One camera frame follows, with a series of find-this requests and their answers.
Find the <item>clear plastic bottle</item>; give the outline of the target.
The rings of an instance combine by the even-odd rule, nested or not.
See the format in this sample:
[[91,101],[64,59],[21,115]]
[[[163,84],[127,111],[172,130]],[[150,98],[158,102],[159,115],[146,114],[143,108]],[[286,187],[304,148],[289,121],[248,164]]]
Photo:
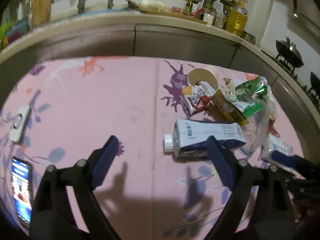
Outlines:
[[276,120],[278,110],[275,101],[270,97],[260,101],[263,109],[248,119],[248,124],[242,126],[246,144],[240,148],[241,152],[249,156],[265,142],[268,134],[269,122]]

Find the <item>black wok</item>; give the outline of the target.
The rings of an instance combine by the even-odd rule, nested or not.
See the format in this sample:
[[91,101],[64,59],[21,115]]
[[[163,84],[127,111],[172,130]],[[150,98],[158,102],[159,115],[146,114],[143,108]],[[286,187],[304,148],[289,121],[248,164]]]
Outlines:
[[286,40],[276,40],[277,56],[283,57],[289,64],[295,68],[304,66],[304,62],[300,52],[296,48],[296,44],[291,42],[289,37]]

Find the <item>pink floral table mat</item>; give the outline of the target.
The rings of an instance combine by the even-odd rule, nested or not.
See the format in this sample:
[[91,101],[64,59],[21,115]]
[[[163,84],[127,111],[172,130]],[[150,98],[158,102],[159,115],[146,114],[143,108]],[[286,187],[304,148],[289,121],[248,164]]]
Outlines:
[[[13,157],[33,167],[34,203],[49,165],[71,167],[88,159],[114,135],[119,150],[93,193],[119,239],[206,239],[231,191],[223,185],[209,155],[175,158],[163,152],[164,135],[173,132],[177,119],[231,124],[203,111],[187,116],[181,90],[190,86],[187,75],[195,68],[210,70],[222,92],[229,85],[236,87],[259,77],[217,66],[143,57],[87,57],[33,67],[1,110],[1,199],[12,217],[18,220],[11,184]],[[295,130],[275,104],[278,117],[270,120],[268,134],[291,145],[290,157],[299,158],[302,148]],[[24,105],[30,105],[31,111],[21,141],[15,144],[9,140],[10,126]],[[230,150],[236,159],[257,168],[272,166],[261,158],[261,147],[249,156],[240,148]],[[284,180],[290,176],[278,169]],[[251,189],[238,231],[249,224],[258,189]],[[76,225],[87,232],[74,190],[71,186],[66,190]]]

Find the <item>yellow brown snack packet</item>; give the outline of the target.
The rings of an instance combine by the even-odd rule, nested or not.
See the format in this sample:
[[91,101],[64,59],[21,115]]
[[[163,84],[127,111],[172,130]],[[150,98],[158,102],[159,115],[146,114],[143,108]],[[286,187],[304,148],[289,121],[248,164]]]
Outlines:
[[240,126],[249,124],[240,110],[224,97],[220,89],[211,97],[207,111],[213,118],[224,116],[224,119],[230,123],[236,122]]

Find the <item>white plastic jug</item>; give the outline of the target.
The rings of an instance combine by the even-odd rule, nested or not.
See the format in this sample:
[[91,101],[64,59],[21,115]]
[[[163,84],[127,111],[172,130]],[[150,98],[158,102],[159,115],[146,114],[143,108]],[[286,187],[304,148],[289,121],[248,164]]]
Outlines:
[[213,7],[216,11],[214,25],[219,28],[223,28],[224,25],[224,12],[223,12],[223,3],[220,2],[220,0],[215,0],[213,2]]

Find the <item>blue white milk carton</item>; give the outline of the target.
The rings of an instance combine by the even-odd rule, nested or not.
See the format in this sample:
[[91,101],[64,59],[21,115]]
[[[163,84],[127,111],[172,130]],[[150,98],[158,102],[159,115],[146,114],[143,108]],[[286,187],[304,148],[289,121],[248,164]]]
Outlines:
[[177,119],[171,134],[163,138],[164,154],[175,158],[207,157],[206,141],[213,136],[222,148],[233,150],[246,144],[241,127],[237,123],[202,122]]

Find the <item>black smartphone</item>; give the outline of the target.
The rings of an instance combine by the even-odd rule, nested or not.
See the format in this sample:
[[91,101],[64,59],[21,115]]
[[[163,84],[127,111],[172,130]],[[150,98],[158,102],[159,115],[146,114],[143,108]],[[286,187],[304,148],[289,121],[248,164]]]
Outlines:
[[32,171],[31,163],[16,157],[12,158],[12,195],[18,220],[26,229],[29,229],[33,205]]

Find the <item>wooden cutting board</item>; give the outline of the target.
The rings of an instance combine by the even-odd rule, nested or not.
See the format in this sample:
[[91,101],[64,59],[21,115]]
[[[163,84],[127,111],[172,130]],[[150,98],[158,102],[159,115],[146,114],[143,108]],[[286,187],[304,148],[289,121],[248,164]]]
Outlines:
[[50,21],[52,0],[34,0],[31,6],[31,27],[35,28],[39,25]]

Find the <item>red white snack wrapper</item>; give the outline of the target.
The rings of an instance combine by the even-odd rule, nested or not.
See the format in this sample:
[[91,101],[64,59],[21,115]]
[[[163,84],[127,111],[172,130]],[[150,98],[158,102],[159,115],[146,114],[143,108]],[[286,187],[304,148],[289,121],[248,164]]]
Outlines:
[[215,89],[206,81],[195,83],[194,86],[185,86],[181,90],[182,101],[190,115],[205,110]]

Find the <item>brown tape roll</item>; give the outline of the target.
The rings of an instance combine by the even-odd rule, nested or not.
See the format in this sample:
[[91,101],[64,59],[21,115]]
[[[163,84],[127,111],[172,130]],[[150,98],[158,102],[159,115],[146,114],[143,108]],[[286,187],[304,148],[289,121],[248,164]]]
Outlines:
[[206,68],[195,68],[187,75],[188,84],[193,86],[195,83],[204,81],[209,83],[215,90],[218,89],[218,81],[216,76]]

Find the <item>white tissue pack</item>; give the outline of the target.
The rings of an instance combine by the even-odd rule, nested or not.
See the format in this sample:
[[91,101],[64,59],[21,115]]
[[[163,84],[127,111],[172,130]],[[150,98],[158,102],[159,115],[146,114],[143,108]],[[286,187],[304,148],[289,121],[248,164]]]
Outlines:
[[261,158],[268,162],[272,161],[271,156],[274,151],[291,156],[293,154],[293,147],[283,142],[279,137],[268,134],[266,140],[261,146]]

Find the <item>green crushed can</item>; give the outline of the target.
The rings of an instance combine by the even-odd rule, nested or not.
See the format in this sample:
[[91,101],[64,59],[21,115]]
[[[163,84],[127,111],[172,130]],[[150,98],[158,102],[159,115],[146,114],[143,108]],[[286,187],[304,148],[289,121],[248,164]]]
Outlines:
[[246,119],[263,110],[263,100],[267,96],[267,85],[267,79],[259,76],[236,86],[236,103],[243,108],[241,111]]

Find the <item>dark sauce bottle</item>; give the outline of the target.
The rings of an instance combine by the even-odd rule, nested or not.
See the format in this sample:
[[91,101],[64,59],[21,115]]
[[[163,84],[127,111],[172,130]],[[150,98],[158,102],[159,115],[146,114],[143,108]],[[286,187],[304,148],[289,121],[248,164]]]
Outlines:
[[186,6],[185,6],[185,11],[188,14],[191,14],[193,8],[193,0],[187,0]]

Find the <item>yellow cooking oil jug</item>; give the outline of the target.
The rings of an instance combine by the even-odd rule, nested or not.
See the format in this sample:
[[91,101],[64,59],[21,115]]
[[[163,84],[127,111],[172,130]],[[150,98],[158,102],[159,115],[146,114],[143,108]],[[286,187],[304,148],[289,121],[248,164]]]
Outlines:
[[229,18],[226,24],[226,30],[236,36],[241,36],[244,32],[248,12],[245,7],[236,6],[230,9]]

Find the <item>white small device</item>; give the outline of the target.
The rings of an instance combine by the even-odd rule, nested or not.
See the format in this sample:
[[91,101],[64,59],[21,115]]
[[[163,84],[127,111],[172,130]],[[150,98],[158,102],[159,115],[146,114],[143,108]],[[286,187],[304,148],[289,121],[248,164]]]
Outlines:
[[18,109],[17,114],[15,115],[10,126],[9,140],[11,142],[17,144],[21,141],[30,111],[30,105],[24,105]]

